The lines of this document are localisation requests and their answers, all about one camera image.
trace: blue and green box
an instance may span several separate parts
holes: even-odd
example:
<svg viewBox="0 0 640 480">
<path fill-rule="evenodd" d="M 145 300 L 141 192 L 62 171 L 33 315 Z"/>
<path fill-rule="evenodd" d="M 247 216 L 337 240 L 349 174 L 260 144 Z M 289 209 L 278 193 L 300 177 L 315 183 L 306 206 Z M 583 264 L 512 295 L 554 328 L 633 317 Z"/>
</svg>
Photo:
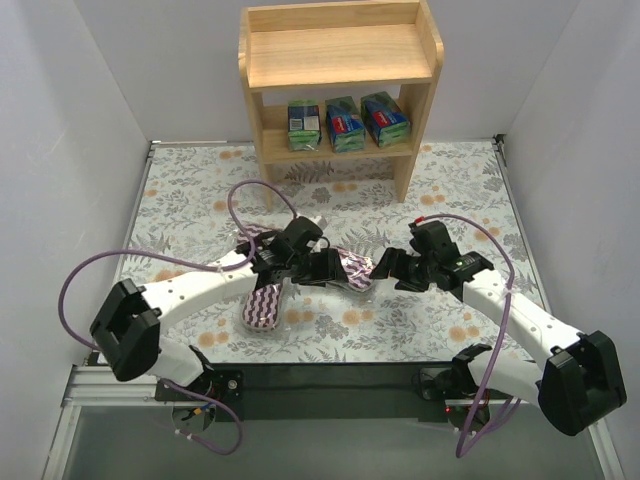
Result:
<svg viewBox="0 0 640 480">
<path fill-rule="evenodd" d="M 379 147 L 406 142 L 411 122 L 387 92 L 373 93 L 360 99 L 364 124 Z"/>
</svg>

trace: wooden shelf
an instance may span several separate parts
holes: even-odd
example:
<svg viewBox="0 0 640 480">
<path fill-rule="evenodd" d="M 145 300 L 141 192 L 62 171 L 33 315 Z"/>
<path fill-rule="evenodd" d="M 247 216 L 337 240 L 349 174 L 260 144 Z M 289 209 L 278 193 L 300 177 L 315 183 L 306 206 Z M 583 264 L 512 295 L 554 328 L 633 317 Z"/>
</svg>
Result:
<svg viewBox="0 0 640 480">
<path fill-rule="evenodd" d="M 311 160 L 357 160 L 360 158 L 401 157 L 411 155 L 409 142 L 379 148 L 369 133 L 366 133 L 365 147 L 356 152 L 334 153 L 324 123 L 325 109 L 320 105 L 322 121 L 322 141 L 315 151 L 289 151 L 287 135 L 287 107 L 277 105 L 264 107 L 262 130 L 262 157 L 266 164 L 305 162 Z"/>
<path fill-rule="evenodd" d="M 415 25 L 256 32 L 250 42 L 252 91 L 431 80 Z"/>
<path fill-rule="evenodd" d="M 362 0 L 242 10 L 238 67 L 263 180 L 277 163 L 393 157 L 404 201 L 444 63 L 444 47 L 425 0 Z M 304 87 L 401 84 L 398 104 L 411 122 L 406 142 L 333 153 L 323 129 L 317 151 L 290 152 L 287 108 L 265 107 L 263 92 Z M 325 113 L 321 106 L 321 120 Z M 271 192 L 267 190 L 267 208 Z"/>
</svg>

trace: grey floor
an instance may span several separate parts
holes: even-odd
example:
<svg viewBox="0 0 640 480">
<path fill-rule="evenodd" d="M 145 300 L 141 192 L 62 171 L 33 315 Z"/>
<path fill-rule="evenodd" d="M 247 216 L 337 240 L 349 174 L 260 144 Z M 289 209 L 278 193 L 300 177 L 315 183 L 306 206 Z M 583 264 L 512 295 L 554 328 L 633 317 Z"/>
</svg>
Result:
<svg viewBox="0 0 640 480">
<path fill-rule="evenodd" d="M 84 408 L 66 480 L 599 479 L 588 435 L 566 437 L 525 406 L 461 460 L 457 435 L 414 420 L 246 422 L 244 446 L 214 455 L 160 425 L 166 407 Z M 205 438 L 230 445 L 232 424 Z"/>
</svg>

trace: black mount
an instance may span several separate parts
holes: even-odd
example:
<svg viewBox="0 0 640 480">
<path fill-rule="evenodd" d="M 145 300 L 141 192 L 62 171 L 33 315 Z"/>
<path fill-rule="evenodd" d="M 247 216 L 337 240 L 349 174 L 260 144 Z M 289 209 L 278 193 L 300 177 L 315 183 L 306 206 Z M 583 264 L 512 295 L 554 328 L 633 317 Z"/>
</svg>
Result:
<svg viewBox="0 0 640 480">
<path fill-rule="evenodd" d="M 396 290 L 426 292 L 431 283 L 439 289 L 451 292 L 462 300 L 462 285 L 482 270 L 493 270 L 493 264 L 477 252 L 460 255 L 451 241 L 447 227 L 439 221 L 424 222 L 418 218 L 409 224 L 411 247 L 418 253 L 412 255 L 399 248 L 387 248 L 371 272 L 372 279 L 393 277 L 398 280 Z"/>
<path fill-rule="evenodd" d="M 556 347 L 538 382 L 540 409 L 566 435 L 577 435 L 627 402 L 616 347 L 600 331 Z"/>
<path fill-rule="evenodd" d="M 312 252 L 322 238 L 322 229 L 306 217 L 296 217 L 282 231 L 266 232 L 254 237 L 258 252 L 253 271 L 258 274 L 256 288 L 290 278 L 292 283 L 324 287 L 327 282 L 347 282 L 340 255 L 335 248 Z M 236 252 L 248 255 L 249 242 Z"/>
<path fill-rule="evenodd" d="M 160 353 L 162 314 L 151 308 L 130 279 L 116 283 L 91 324 L 91 336 L 114 375 L 127 382 L 146 373 Z"/>
</svg>

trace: label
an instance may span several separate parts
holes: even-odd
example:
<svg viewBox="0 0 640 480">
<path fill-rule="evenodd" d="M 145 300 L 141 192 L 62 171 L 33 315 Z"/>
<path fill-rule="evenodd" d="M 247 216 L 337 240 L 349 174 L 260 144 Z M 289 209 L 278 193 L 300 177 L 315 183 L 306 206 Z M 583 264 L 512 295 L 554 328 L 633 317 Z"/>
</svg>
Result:
<svg viewBox="0 0 640 480">
<path fill-rule="evenodd" d="M 333 130 L 337 133 L 344 133 L 347 131 L 347 126 L 344 124 L 344 119 L 342 117 L 333 117 Z"/>
<path fill-rule="evenodd" d="M 302 130 L 302 119 L 301 118 L 290 118 L 289 119 L 289 130 Z"/>
<path fill-rule="evenodd" d="M 391 122 L 389 122 L 389 119 L 384 114 L 384 112 L 380 112 L 380 111 L 373 112 L 373 118 L 376 120 L 376 123 L 381 127 L 386 127 L 387 125 L 391 124 Z"/>
<path fill-rule="evenodd" d="M 304 117 L 304 129 L 305 130 L 320 130 L 319 118 L 318 117 Z"/>
</svg>

